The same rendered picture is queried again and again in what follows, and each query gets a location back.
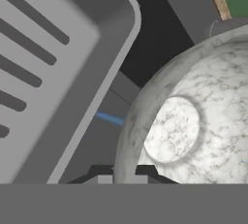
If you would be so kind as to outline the white marble bowl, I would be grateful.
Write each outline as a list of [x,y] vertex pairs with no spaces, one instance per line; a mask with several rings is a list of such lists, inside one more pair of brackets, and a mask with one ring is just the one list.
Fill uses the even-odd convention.
[[139,92],[114,182],[135,182],[139,165],[178,183],[248,184],[248,24],[177,55]]

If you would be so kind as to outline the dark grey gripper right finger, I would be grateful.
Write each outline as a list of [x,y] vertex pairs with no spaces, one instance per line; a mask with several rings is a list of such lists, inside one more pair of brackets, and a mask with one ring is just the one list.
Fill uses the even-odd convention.
[[137,165],[136,168],[137,176],[148,176],[148,183],[164,183],[164,184],[175,184],[175,181],[158,174],[157,169],[154,165]]

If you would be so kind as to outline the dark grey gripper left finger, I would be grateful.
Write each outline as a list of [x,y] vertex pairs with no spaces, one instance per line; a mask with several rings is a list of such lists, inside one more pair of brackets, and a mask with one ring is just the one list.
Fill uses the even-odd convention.
[[112,175],[113,175],[112,165],[92,165],[85,175],[69,181],[69,184],[84,183],[96,176],[112,176]]

